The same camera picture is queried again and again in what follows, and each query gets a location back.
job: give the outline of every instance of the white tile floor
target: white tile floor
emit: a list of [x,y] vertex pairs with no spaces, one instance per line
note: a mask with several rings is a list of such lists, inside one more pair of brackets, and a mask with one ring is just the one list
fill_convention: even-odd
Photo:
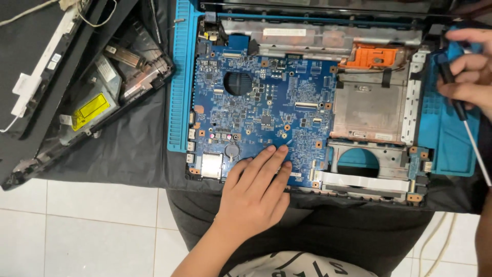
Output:
[[[426,247],[424,272],[450,222],[448,215],[446,228]],[[458,215],[432,277],[476,276],[477,224],[476,215]],[[392,277],[418,277],[420,249],[430,232]],[[186,254],[163,189],[35,179],[11,192],[0,190],[0,277],[168,277]]]

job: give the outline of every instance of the white t-shirt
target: white t-shirt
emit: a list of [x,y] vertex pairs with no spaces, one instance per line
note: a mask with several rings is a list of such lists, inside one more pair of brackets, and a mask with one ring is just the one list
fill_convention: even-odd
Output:
[[314,254],[283,251],[237,265],[224,277],[377,277],[353,264]]

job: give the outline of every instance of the yellow warning label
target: yellow warning label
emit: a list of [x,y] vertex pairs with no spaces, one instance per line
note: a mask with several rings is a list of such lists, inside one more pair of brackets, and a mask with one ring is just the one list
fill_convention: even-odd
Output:
[[109,103],[102,93],[98,94],[82,108],[76,110],[72,115],[72,128],[74,131],[82,128],[89,121],[100,115],[109,108]]

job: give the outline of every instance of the black screwdriver handle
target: black screwdriver handle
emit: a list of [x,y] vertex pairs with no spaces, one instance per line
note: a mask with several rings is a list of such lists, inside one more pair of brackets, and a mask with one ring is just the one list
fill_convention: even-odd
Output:
[[[451,72],[451,68],[449,67],[449,62],[447,61],[447,57],[445,62],[441,60],[441,62],[437,63],[437,66],[439,67],[439,73],[441,74],[442,80],[444,81],[445,84],[452,84],[455,82],[455,76]],[[451,104],[453,104],[453,107],[455,107],[455,111],[458,114],[458,118],[461,121],[465,121],[466,119],[468,119],[463,101],[451,99]]]

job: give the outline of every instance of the hand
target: hand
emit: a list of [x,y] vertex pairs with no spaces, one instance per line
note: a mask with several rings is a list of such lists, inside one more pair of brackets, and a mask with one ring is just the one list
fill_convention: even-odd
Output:
[[483,54],[465,54],[451,63],[456,83],[437,83],[439,92],[449,98],[466,101],[466,109],[475,105],[492,120],[492,30],[461,29],[449,31],[446,38],[453,41],[482,43]]
[[277,224],[290,201],[283,192],[292,171],[291,162],[282,165],[288,151],[286,145],[277,151],[270,145],[256,158],[238,162],[227,176],[213,226],[242,243]]

